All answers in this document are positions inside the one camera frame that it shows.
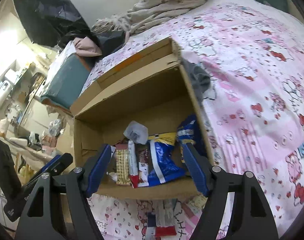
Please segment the teal side cushion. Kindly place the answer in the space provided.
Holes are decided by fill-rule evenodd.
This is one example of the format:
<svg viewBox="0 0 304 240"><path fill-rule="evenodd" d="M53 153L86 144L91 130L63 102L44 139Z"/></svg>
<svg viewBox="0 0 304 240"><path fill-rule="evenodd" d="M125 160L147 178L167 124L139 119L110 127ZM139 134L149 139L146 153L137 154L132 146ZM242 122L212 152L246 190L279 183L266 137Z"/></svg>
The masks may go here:
<svg viewBox="0 0 304 240"><path fill-rule="evenodd" d="M94 63L95 59L91 57L69 55L40 96L41 103L69 112L79 97Z"/></svg>

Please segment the pink cartoon bed sheet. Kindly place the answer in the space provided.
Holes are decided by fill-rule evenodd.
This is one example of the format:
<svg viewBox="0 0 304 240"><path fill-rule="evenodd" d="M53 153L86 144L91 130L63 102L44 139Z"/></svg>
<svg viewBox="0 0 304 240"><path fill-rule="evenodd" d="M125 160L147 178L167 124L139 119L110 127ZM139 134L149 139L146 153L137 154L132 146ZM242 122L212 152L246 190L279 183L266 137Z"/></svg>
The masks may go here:
<svg viewBox="0 0 304 240"><path fill-rule="evenodd" d="M214 162L254 172L284 235L304 210L304 25L254 0L208 0L132 36L83 89L169 36L211 77L202 106Z"/></svg>

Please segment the black plastic bag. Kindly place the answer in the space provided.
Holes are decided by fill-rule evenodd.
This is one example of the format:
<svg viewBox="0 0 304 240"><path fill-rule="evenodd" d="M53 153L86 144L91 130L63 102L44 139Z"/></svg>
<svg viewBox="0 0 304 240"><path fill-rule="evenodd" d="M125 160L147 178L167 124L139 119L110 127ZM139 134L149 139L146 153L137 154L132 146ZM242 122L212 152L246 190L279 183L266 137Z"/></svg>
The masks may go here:
<svg viewBox="0 0 304 240"><path fill-rule="evenodd" d="M33 43L64 48L74 38L90 38L107 56L126 40L121 31L92 31L70 0L13 0L18 17Z"/></svg>

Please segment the grey sock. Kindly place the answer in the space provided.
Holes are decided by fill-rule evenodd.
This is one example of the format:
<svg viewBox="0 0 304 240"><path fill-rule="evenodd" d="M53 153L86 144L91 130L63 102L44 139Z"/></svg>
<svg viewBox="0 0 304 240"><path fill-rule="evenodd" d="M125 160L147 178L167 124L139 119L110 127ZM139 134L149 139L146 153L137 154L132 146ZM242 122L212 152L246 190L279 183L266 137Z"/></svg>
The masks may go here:
<svg viewBox="0 0 304 240"><path fill-rule="evenodd" d="M202 68L200 63L192 63L185 59L182 59L181 63L189 76L197 99L203 100L204 93L208 91L211 86L210 75Z"/></svg>

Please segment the white plastic bag on floor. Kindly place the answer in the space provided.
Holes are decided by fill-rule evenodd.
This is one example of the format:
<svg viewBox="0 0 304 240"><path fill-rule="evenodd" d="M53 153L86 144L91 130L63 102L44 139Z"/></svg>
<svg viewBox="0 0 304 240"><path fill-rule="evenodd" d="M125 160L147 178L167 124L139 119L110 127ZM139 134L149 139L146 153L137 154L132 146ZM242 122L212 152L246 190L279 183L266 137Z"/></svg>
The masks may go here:
<svg viewBox="0 0 304 240"><path fill-rule="evenodd" d="M55 119L49 123L49 134L53 137L58 137L62 129L62 120Z"/></svg>

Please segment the blue yellow snack bag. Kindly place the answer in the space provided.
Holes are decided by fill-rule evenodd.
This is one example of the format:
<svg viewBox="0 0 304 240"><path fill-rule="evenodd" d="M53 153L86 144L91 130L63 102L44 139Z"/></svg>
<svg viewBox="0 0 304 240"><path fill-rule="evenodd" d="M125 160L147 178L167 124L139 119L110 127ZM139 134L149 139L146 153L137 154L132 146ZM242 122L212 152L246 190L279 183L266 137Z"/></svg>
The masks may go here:
<svg viewBox="0 0 304 240"><path fill-rule="evenodd" d="M147 177L149 187L158 186L185 176L185 170L172 160L176 133L161 133L148 137L153 169Z"/></svg>
<svg viewBox="0 0 304 240"><path fill-rule="evenodd" d="M176 140L181 146L181 154L183 145L191 143L200 155L206 156L204 140L195 114L189 115L178 126Z"/></svg>

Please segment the red white snack bar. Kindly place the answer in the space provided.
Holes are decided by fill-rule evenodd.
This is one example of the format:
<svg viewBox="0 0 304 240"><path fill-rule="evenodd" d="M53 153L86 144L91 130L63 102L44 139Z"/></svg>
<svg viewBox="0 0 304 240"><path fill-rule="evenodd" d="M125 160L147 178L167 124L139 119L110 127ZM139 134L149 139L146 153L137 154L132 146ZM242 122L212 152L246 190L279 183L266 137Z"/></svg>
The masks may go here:
<svg viewBox="0 0 304 240"><path fill-rule="evenodd" d="M138 188L139 173L135 152L135 144L132 140L128 141L128 172L133 188Z"/></svg>

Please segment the pink garment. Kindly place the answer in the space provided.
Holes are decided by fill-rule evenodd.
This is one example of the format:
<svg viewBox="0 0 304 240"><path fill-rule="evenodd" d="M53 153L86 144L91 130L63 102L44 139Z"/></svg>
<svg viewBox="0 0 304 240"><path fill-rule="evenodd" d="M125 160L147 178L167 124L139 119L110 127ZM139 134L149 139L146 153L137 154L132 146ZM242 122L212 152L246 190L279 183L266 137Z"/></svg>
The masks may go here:
<svg viewBox="0 0 304 240"><path fill-rule="evenodd" d="M73 40L76 54L82 57L102 56L101 49L89 38L76 37Z"/></svg>

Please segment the brown chocolate bar wrapper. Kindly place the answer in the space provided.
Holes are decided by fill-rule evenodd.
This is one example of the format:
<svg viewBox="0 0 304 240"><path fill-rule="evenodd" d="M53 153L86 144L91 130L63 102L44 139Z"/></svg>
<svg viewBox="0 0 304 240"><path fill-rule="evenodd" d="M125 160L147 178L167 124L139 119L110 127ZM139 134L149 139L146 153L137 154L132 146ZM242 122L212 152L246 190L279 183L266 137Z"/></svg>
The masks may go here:
<svg viewBox="0 0 304 240"><path fill-rule="evenodd" d="M146 145L138 145L137 148L138 156L138 169L139 169L139 187L149 186L148 175L149 175L149 150Z"/></svg>

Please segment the brown cardboard box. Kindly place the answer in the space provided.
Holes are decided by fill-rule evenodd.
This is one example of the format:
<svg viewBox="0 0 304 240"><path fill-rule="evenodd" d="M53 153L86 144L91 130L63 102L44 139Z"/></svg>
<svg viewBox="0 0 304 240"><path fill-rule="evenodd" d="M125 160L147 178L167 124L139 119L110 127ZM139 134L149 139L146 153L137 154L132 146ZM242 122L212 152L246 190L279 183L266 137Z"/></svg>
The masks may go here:
<svg viewBox="0 0 304 240"><path fill-rule="evenodd" d="M205 113L181 64L182 52L172 38L164 38L123 61L81 94L70 109L77 166L102 144L121 141L132 121L154 135L176 131L195 114L204 143L209 144Z"/></svg>

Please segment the white blue snack packet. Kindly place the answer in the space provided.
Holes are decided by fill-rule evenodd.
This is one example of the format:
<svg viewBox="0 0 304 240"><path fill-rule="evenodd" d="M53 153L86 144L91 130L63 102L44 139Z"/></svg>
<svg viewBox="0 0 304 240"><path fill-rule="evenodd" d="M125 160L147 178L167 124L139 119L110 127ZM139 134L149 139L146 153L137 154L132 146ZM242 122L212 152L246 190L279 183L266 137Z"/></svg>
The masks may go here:
<svg viewBox="0 0 304 240"><path fill-rule="evenodd" d="M172 199L153 202L154 212L147 214L145 239L175 236L174 204Z"/></svg>

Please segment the pompompurin yellow snack packet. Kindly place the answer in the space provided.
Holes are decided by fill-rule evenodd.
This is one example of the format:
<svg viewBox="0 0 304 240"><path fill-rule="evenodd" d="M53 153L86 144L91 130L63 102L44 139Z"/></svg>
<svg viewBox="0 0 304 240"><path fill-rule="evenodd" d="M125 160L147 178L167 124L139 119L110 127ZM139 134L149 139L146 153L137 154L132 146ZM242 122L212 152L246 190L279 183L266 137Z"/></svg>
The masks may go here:
<svg viewBox="0 0 304 240"><path fill-rule="evenodd" d="M206 202L207 198L200 194L194 196L189 200L186 200L185 202L183 202L182 206L187 210L188 213L196 215L204 209Z"/></svg>

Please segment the yellow checkered wafer packet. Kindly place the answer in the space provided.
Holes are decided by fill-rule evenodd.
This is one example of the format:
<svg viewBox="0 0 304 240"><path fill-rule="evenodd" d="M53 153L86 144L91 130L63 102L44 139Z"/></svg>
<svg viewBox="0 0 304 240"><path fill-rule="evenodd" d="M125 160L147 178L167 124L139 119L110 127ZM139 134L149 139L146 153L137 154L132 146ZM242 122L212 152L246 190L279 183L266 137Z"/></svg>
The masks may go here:
<svg viewBox="0 0 304 240"><path fill-rule="evenodd" d="M128 146L127 144L117 144L115 149L117 184L131 185L128 169Z"/></svg>

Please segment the crumpled beige blanket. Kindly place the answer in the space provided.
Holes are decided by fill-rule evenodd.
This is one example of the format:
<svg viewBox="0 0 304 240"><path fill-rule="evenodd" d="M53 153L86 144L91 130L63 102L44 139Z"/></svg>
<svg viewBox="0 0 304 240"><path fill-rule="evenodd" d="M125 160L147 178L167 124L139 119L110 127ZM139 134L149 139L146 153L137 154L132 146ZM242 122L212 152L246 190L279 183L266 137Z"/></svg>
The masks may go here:
<svg viewBox="0 0 304 240"><path fill-rule="evenodd" d="M96 20L92 31L97 34L123 30L130 35L142 33L203 5L207 0L139 0L121 15Z"/></svg>

